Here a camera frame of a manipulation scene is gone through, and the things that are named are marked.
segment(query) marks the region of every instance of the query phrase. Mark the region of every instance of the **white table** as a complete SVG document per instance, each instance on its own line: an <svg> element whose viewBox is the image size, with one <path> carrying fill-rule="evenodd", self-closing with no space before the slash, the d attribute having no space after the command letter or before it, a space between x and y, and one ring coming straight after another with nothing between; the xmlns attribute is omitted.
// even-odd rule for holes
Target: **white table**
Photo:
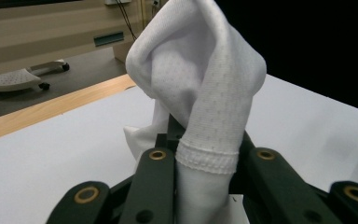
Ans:
<svg viewBox="0 0 358 224"><path fill-rule="evenodd" d="M135 87L0 137L0 224L45 223L71 187L132 175L123 127L149 125L153 107ZM315 187L358 182L357 108L268 76L247 132Z"/></svg>

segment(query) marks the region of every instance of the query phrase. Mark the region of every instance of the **gray floor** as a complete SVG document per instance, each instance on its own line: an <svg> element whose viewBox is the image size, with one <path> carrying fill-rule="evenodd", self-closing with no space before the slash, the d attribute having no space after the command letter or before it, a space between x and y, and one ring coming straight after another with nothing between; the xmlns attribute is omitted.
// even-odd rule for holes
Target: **gray floor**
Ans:
<svg viewBox="0 0 358 224"><path fill-rule="evenodd" d="M50 84L48 91L34 86L21 91L1 92L0 116L127 73L125 64L115 59L111 48L99 49L64 60L70 65L69 71L63 72L60 68L39 76Z"/></svg>

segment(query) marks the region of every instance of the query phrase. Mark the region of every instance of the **wooden strip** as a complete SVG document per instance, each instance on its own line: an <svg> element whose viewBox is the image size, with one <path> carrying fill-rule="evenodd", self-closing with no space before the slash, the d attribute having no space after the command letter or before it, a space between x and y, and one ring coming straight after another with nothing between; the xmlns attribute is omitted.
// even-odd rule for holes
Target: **wooden strip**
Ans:
<svg viewBox="0 0 358 224"><path fill-rule="evenodd" d="M74 91L0 117L0 137L135 86L128 75Z"/></svg>

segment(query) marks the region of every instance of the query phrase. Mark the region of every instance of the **black background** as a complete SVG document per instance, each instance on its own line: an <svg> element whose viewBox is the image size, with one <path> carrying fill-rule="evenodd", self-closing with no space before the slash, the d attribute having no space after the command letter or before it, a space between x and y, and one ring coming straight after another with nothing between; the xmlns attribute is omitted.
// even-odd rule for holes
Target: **black background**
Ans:
<svg viewBox="0 0 358 224"><path fill-rule="evenodd" d="M358 1L216 0L268 73L358 108Z"/></svg>

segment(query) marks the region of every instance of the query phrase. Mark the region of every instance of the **white cloth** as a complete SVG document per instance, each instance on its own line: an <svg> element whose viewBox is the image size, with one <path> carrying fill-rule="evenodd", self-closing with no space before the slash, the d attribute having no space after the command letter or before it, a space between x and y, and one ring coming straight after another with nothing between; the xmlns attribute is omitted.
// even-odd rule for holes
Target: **white cloth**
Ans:
<svg viewBox="0 0 358 224"><path fill-rule="evenodd" d="M152 125L125 127L134 157L166 133L170 113L186 128L175 155L176 223L235 223L228 185L264 59L213 0L170 0L132 45L126 67L156 99Z"/></svg>

